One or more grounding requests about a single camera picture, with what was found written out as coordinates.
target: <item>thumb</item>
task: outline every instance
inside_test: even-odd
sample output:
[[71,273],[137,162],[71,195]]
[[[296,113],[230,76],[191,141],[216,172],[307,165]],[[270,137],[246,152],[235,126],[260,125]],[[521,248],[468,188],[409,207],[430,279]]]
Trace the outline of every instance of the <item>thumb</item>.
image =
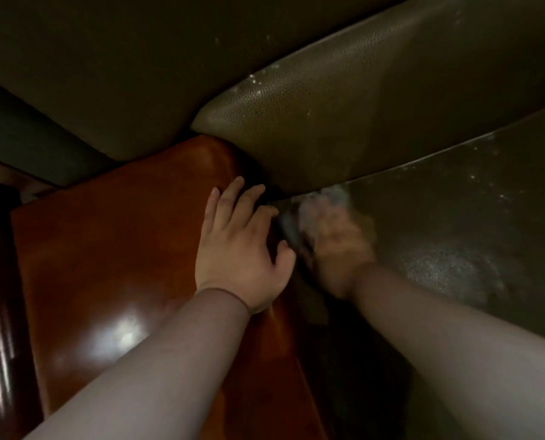
[[278,243],[276,248],[275,274],[278,285],[284,289],[291,278],[297,255],[285,240]]

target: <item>dark green surface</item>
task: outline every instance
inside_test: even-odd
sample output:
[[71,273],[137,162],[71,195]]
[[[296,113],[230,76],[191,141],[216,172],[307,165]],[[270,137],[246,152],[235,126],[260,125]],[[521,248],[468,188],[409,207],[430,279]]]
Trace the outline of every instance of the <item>dark green surface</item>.
[[193,129],[287,195],[396,167],[545,105],[545,0],[408,0],[220,94]]
[[0,162],[57,186],[116,164],[1,87]]
[[130,160],[251,72],[394,1],[0,0],[0,85]]
[[[362,226],[376,229],[382,262],[545,337],[545,110],[345,187]],[[305,366],[338,438],[405,430],[406,439],[462,439],[429,387],[355,311],[304,278],[294,280]]]

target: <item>leather texture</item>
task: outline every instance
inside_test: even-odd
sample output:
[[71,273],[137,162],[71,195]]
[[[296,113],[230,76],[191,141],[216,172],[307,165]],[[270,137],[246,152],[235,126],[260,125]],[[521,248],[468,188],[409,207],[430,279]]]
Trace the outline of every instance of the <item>leather texture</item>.
[[545,104],[545,0],[408,0],[254,73],[195,131],[286,195],[410,162]]
[[0,85],[117,160],[249,73],[395,0],[0,0]]
[[20,440],[42,421],[9,210],[18,192],[0,185],[0,440]]
[[[14,237],[45,416],[195,292],[207,197],[241,172],[200,136],[14,210]],[[276,302],[253,318],[202,438],[322,438]]]
[[116,165],[1,87],[0,164],[54,186],[75,184]]
[[[545,337],[545,110],[343,187],[385,265]],[[353,308],[306,275],[293,287],[306,371],[337,438],[467,439]]]

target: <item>person's right hand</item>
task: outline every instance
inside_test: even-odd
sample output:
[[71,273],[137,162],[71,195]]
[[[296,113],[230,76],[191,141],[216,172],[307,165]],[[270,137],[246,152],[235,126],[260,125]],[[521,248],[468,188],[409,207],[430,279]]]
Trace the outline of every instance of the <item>person's right hand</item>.
[[376,263],[376,256],[347,207],[321,194],[310,196],[299,208],[299,227],[313,249],[305,260],[320,285],[336,298],[350,299],[357,272]]
[[217,188],[211,191],[195,261],[195,282],[198,292],[206,288],[226,290],[243,301],[250,313],[257,313],[286,287],[296,254],[281,241],[272,263],[267,235],[278,210],[262,205],[254,212],[264,185],[247,189],[235,204],[243,186],[244,179],[238,177],[221,197]]

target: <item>person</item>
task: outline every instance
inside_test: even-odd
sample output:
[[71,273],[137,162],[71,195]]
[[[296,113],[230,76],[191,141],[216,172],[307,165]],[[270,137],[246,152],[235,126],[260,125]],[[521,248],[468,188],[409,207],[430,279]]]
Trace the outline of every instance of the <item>person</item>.
[[[275,207],[236,179],[207,201],[195,296],[85,387],[29,440],[196,438],[251,315],[285,288],[296,254],[267,250]],[[320,285],[350,301],[423,375],[468,434],[545,439],[545,339],[423,290],[381,266],[347,209],[307,205]]]

